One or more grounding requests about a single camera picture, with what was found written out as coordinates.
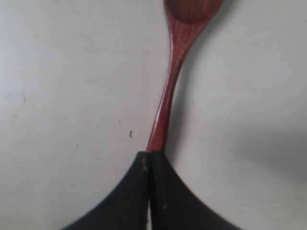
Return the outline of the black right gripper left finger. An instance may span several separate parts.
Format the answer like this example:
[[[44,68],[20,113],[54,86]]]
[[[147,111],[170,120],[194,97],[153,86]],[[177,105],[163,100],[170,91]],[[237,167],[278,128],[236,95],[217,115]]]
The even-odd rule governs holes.
[[[64,229],[147,229],[150,173],[150,154],[138,152],[115,189],[95,208]]]

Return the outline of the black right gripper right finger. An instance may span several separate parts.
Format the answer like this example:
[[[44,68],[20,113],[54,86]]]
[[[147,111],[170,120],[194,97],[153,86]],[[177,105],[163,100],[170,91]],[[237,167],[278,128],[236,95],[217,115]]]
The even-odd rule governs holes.
[[[153,230],[238,230],[202,203],[161,151],[151,152],[150,210]]]

